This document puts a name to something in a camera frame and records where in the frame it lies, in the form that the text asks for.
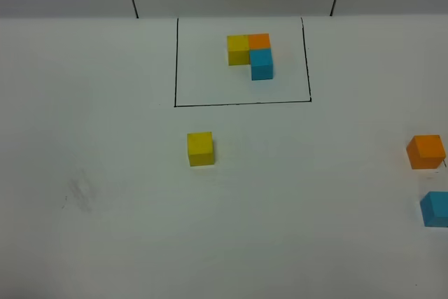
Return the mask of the yellow wooden cube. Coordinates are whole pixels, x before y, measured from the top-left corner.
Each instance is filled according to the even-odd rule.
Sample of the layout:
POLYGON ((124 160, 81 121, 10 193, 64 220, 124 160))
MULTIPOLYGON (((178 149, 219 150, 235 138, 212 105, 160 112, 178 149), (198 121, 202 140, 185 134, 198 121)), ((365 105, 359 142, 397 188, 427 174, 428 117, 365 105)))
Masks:
POLYGON ((188 159, 191 167, 214 164, 212 132, 187 134, 188 159))

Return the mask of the orange wooden cube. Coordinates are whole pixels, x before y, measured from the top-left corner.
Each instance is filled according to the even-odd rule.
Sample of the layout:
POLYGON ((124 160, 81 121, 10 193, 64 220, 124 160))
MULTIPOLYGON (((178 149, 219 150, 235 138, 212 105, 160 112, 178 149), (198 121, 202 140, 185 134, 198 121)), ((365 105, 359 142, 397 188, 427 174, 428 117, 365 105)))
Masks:
POLYGON ((437 169, 446 158, 440 135, 415 135, 406 147, 412 169, 437 169))

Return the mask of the blue wooden cube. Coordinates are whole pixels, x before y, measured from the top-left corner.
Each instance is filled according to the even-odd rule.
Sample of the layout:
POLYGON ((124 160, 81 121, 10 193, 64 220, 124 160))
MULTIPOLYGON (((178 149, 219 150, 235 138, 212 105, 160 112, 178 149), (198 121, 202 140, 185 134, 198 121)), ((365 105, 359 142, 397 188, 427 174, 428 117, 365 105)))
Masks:
POLYGON ((442 191, 428 192, 420 201, 423 223, 426 227, 448 227, 448 194, 442 191))

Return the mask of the template blue cube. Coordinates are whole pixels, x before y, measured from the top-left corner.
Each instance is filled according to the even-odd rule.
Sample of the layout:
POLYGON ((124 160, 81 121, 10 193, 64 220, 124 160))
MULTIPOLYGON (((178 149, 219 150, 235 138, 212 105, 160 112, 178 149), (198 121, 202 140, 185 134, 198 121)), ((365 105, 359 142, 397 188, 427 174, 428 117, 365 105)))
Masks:
POLYGON ((252 81, 273 79, 274 64, 270 48, 251 50, 250 61, 252 81))

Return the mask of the template yellow cube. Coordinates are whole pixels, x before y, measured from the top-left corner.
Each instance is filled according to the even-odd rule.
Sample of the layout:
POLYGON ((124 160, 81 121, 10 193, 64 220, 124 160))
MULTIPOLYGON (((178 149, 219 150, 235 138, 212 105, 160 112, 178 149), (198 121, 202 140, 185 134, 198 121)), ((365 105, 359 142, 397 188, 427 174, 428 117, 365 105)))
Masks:
POLYGON ((227 36, 227 59, 229 66, 250 64, 248 35, 227 36))

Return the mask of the template orange cube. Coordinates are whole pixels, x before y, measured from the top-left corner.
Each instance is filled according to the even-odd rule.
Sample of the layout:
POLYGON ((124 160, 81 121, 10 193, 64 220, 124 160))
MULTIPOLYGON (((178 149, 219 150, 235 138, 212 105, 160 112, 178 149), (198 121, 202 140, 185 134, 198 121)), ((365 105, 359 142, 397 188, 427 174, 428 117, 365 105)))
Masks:
POLYGON ((270 49, 271 43, 269 34, 249 34, 248 45, 250 50, 270 49))

